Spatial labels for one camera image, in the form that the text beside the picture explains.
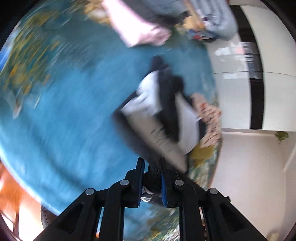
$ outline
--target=beige patterned cloth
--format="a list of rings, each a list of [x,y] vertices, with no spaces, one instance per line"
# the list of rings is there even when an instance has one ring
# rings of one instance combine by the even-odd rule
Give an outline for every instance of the beige patterned cloth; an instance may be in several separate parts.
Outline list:
[[[221,110],[214,105],[209,105],[201,94],[194,93],[191,98],[193,100],[192,104],[194,109],[207,125],[206,134],[200,140],[200,147],[212,146],[216,144],[221,137]]]

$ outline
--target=black and white garment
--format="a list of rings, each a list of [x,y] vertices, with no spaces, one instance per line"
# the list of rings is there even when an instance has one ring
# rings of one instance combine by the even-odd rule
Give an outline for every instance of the black and white garment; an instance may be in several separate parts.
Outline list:
[[[156,56],[138,89],[113,113],[128,146],[149,163],[143,183],[154,193],[161,190],[160,158],[187,172],[186,154],[205,134],[206,126],[183,89],[182,78],[173,76],[170,67]]]

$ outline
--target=wooden floor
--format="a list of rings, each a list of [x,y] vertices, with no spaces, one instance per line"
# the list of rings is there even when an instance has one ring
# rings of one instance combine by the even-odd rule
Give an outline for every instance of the wooden floor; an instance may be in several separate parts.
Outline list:
[[[40,204],[14,180],[0,163],[0,211],[8,227],[23,241],[43,231]]]

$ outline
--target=pile of clothes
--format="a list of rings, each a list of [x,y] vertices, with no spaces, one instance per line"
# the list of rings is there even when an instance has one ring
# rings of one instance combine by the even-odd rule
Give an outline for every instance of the pile of clothes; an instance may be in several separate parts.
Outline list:
[[[176,28],[190,39],[229,40],[237,33],[226,0],[88,0],[85,13],[110,24],[126,46],[161,46]]]
[[[221,137],[220,116],[202,95],[185,96],[182,77],[173,75],[160,56],[153,57],[137,90],[113,113],[118,133],[149,163],[143,186],[156,195],[161,194],[160,158],[186,173],[188,158],[199,162],[207,158],[201,156],[205,150],[211,156]]]

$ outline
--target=yellow cloth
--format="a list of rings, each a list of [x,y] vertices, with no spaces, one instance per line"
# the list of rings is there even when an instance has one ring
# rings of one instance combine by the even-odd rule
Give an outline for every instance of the yellow cloth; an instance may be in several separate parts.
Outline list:
[[[214,149],[215,145],[201,148],[200,144],[198,144],[196,147],[194,147],[189,153],[189,158],[194,161],[195,168],[201,166],[205,160],[211,158]]]

